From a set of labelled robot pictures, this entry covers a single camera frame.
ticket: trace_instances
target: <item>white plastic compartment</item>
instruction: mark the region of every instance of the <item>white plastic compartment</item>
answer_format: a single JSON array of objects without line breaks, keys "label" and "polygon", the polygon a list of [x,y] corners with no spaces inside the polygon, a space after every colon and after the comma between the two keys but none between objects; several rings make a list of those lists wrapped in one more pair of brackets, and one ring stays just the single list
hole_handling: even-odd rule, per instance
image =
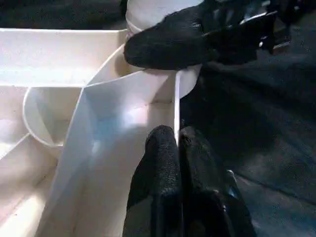
[{"label": "white plastic compartment", "polygon": [[31,87],[23,103],[29,132],[51,148],[62,148],[81,88]]},{"label": "white plastic compartment", "polygon": [[32,237],[57,159],[23,124],[25,87],[0,86],[0,236]]},{"label": "white plastic compartment", "polygon": [[82,91],[37,236],[121,236],[148,133],[165,124],[178,138],[175,74],[145,70]]},{"label": "white plastic compartment", "polygon": [[85,86],[125,39],[126,30],[0,28],[0,84]]}]

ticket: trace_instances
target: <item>dark gray fabric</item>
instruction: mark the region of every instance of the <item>dark gray fabric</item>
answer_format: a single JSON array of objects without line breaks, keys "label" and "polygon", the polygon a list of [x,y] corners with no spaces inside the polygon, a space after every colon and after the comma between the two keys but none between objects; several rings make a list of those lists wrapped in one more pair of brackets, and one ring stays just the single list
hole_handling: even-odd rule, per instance
[{"label": "dark gray fabric", "polygon": [[203,237],[255,237],[234,174],[225,170],[203,135],[186,127],[180,131],[179,147],[188,236],[196,237],[198,229]]},{"label": "dark gray fabric", "polygon": [[237,175],[259,237],[316,236],[316,70],[304,65],[248,77],[204,68],[181,101],[182,126],[198,127]]}]

